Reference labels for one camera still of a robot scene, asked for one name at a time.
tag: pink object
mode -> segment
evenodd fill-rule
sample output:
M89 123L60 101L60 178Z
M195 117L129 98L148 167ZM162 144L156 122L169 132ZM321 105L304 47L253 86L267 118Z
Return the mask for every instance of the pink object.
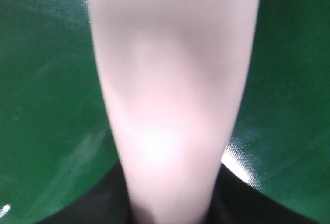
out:
M236 119L258 0L88 0L138 223L201 223Z

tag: green fabric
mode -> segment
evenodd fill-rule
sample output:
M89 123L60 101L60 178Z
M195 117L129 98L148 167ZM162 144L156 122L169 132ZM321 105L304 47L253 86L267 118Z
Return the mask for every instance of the green fabric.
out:
M330 223L329 20L330 0L261 0L246 91L225 155L250 185L324 224ZM0 0L0 210L10 205L0 223L54 213L117 159L86 0Z

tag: glossy green material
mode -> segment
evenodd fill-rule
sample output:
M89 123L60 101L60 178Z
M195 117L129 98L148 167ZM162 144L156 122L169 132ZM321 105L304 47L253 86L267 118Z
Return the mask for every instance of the glossy green material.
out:
M224 157L244 181L324 224L329 20L330 0L261 0L246 92ZM0 223L29 224L61 209L117 158L86 0L0 0Z
M330 223L329 31L330 0L261 0L227 150L245 181L321 223Z
M32 223L118 158L83 0L0 0L0 83L0 223Z

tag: black base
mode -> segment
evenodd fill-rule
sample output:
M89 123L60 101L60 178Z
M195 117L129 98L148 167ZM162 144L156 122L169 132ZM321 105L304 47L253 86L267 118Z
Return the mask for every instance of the black base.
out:
M121 165L116 164L92 189L38 224L129 224L131 220ZM316 224L238 179L222 165L208 224Z

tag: green surface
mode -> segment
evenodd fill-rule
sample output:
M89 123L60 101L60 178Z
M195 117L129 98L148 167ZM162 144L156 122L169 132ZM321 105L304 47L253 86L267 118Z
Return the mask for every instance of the green surface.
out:
M252 186L322 223L330 223L329 45L330 0L261 0L227 151Z
M330 223L330 0L261 0L225 157L279 203ZM85 0L0 0L1 224L61 209L117 160Z
M32 223L117 160L82 0L0 0L1 224Z

